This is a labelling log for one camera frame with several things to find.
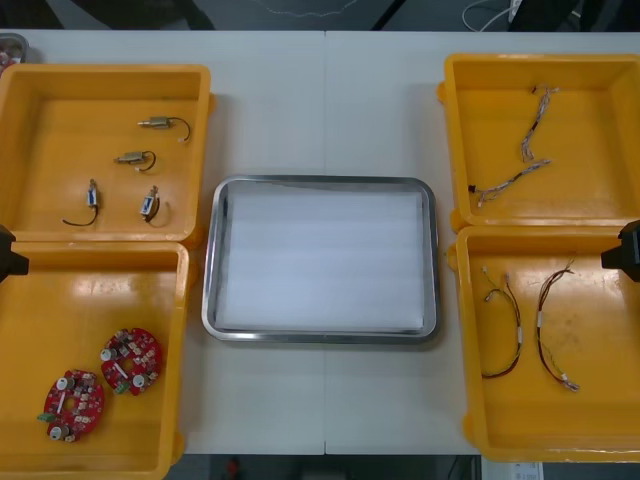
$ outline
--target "white paper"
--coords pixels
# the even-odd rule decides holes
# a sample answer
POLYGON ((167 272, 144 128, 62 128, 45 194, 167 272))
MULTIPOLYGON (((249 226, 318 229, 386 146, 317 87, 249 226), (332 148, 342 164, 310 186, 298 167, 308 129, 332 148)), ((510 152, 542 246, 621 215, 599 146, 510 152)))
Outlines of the white paper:
POLYGON ((228 201, 219 328, 422 328, 420 194, 240 182, 228 201))

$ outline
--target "stainless steel tray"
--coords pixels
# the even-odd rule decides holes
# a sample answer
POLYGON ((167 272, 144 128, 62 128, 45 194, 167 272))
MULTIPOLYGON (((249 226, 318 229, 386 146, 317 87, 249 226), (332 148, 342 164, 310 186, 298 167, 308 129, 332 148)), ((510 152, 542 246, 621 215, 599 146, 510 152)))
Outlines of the stainless steel tray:
POLYGON ((216 189, 213 198, 213 210, 204 275, 202 322, 207 331, 221 340, 236 341, 274 341, 274 342, 323 342, 323 343, 386 343, 415 344, 433 339, 440 329, 440 292, 438 281, 437 231, 435 215, 435 199, 431 189, 415 178, 386 177, 334 177, 334 176, 236 176, 224 180, 216 189), (416 193, 418 198, 419 238, 416 239, 416 250, 421 250, 422 258, 422 312, 421 327, 396 329, 391 331, 344 331, 327 329, 327 331, 309 331, 306 329, 271 329, 271 328, 225 328, 218 321, 220 314, 220 296, 225 281, 223 263, 227 255, 226 248, 231 248, 231 230, 233 224, 234 192, 242 188, 271 188, 270 186, 304 188, 322 192, 354 192, 386 194, 416 193))

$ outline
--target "red object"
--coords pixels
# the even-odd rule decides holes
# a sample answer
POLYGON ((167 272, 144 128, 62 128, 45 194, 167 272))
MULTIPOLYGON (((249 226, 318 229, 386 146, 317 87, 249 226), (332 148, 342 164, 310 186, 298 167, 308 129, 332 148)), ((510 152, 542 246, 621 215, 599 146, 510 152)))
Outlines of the red object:
POLYGON ((68 435, 62 437, 66 442, 74 442, 91 433, 100 421, 104 409, 104 390, 98 385, 98 377, 91 372, 67 370, 64 377, 73 382, 73 387, 60 390, 58 382, 54 383, 44 402, 43 417, 55 416, 53 421, 50 418, 45 420, 49 422, 47 435, 51 434, 53 428, 68 428, 68 435))
POLYGON ((115 355, 103 361, 102 374, 116 393, 124 393, 128 389, 134 396, 140 395, 160 376, 162 349, 146 330, 119 330, 107 342, 103 352, 114 350, 115 355), (141 379, 144 383, 136 384, 136 380, 141 382, 141 379))

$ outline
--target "wire harness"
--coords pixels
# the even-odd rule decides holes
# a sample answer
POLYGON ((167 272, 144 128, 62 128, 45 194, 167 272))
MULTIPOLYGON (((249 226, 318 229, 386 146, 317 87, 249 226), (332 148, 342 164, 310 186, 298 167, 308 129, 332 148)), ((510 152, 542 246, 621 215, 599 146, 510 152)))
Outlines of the wire harness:
POLYGON ((542 324, 544 323, 544 316, 542 312, 544 302, 547 300, 547 297, 549 296, 549 291, 551 290, 551 287, 558 280, 560 280, 565 275, 565 273, 569 273, 569 274, 574 273, 570 269, 572 263, 573 263, 573 260, 569 261, 569 263, 567 263, 567 266, 564 267, 562 270, 558 270, 557 272, 554 272, 551 275, 549 275, 549 277, 547 277, 547 279, 542 284, 542 287, 540 288, 540 295, 538 297, 536 340, 538 342, 538 355, 540 356, 540 361, 542 362, 542 365, 544 365, 544 368, 547 370, 547 372, 549 372, 549 374, 554 378, 556 382, 565 386, 572 392, 577 392, 578 390, 580 390, 580 386, 576 383, 569 381, 567 374, 555 362, 553 358, 553 354, 551 353, 551 350, 549 349, 549 347, 547 347, 544 344, 541 338, 542 324))
POLYGON ((517 342, 517 347, 516 347, 516 353, 513 357, 513 359, 511 360, 511 363, 509 363, 509 365, 498 371, 498 372, 492 372, 492 373, 487 373, 487 372, 482 372, 482 378, 499 378, 499 377, 503 377, 505 375, 507 375, 509 372, 511 372, 514 368, 516 368, 516 365, 518 364, 518 360, 520 359, 520 353, 522 352, 522 342, 523 342, 523 335, 522 335, 522 320, 520 317, 520 307, 518 306, 518 301, 516 300, 516 296, 513 294, 513 290, 511 290, 511 285, 509 284, 509 274, 505 273, 504 274, 504 284, 505 284, 505 288, 500 287, 496 282, 494 282, 491 279, 491 276, 489 275, 489 269, 485 266, 482 267, 482 273, 484 274, 485 277, 487 277, 487 280, 489 281, 489 283, 491 284, 491 286, 493 287, 489 293, 487 294, 487 296, 484 298, 485 302, 490 302, 491 299, 495 296, 495 295, 499 295, 502 296, 504 298, 506 298, 509 301, 509 304, 511 305, 511 307, 513 308, 513 313, 515 315, 516 318, 516 342, 517 342))

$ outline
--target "black object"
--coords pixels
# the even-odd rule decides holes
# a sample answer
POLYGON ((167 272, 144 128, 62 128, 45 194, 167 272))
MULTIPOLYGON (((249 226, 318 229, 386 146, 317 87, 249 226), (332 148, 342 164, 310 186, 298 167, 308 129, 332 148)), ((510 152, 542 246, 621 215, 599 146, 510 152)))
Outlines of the black object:
POLYGON ((634 282, 640 282, 640 220, 626 225, 618 238, 619 247, 602 252, 602 268, 618 269, 634 282))
POLYGON ((404 5, 404 2, 407 0, 393 0, 393 3, 389 5, 389 8, 385 10, 382 16, 378 19, 376 24, 373 26, 371 30, 382 30, 384 26, 391 20, 391 18, 396 14, 398 10, 404 5))
POLYGON ((0 283, 9 275, 26 275, 29 273, 29 259, 11 251, 11 244, 16 237, 0 225, 0 283))
MULTIPOLYGON (((509 31, 555 32, 578 4, 579 0, 523 0, 509 31)), ((581 32, 591 31, 604 4, 604 0, 584 0, 579 22, 581 32)))

